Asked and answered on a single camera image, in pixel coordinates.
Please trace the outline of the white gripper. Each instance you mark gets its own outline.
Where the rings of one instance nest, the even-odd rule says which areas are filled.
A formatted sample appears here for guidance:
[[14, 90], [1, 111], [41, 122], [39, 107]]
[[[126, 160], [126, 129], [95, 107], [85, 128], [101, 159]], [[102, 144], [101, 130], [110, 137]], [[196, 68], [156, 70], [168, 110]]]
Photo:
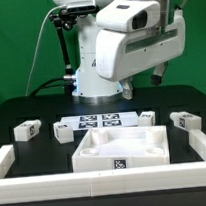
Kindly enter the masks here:
[[166, 61], [184, 51], [185, 32], [182, 16], [175, 16], [165, 33], [157, 36], [149, 36], [146, 29], [131, 34], [101, 30], [96, 39], [96, 71], [106, 80], [120, 81], [122, 96], [131, 100], [133, 86], [128, 77], [156, 66], [151, 82], [155, 86], [162, 84]]

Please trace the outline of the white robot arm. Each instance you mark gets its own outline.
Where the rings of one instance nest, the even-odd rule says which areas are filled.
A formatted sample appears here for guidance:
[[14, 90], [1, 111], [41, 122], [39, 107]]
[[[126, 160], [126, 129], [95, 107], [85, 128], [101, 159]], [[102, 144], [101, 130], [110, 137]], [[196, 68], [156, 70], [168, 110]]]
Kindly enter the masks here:
[[185, 47], [185, 20], [175, 0], [53, 0], [60, 25], [78, 27], [81, 64], [73, 76], [82, 102], [131, 99], [131, 78], [151, 68], [159, 85], [167, 62]]

